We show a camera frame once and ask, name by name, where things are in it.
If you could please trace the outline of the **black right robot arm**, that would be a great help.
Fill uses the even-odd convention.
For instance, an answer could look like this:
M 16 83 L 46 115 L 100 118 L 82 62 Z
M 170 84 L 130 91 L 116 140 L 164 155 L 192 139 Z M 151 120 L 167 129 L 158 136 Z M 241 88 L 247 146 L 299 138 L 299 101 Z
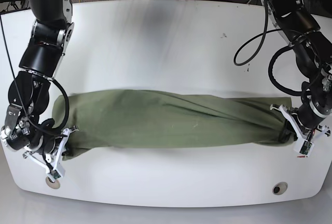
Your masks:
M 9 106 L 6 111 L 1 140 L 9 149 L 45 157 L 52 154 L 67 135 L 63 129 L 68 121 L 68 96 L 54 76 L 71 38 L 71 0 L 29 0 L 35 22 L 29 44 L 20 60 L 18 74 L 8 90 Z M 50 118 L 39 122 L 48 107 L 49 88 L 54 84 L 64 99 L 64 117 L 56 126 Z

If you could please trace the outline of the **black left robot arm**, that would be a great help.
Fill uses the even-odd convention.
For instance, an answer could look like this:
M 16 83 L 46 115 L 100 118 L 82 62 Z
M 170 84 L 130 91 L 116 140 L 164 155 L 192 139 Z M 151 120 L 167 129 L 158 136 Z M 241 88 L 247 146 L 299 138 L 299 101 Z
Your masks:
M 287 43 L 272 56 L 268 66 L 269 79 L 283 93 L 301 99 L 299 108 L 286 109 L 286 115 L 292 117 L 286 125 L 309 144 L 319 125 L 331 115 L 331 41 L 321 32 L 303 0 L 261 0 L 261 3 L 265 21 L 271 20 L 275 31 Z M 288 51 L 294 52 L 297 67 L 307 78 L 299 91 L 281 85 L 273 75 L 277 58 Z

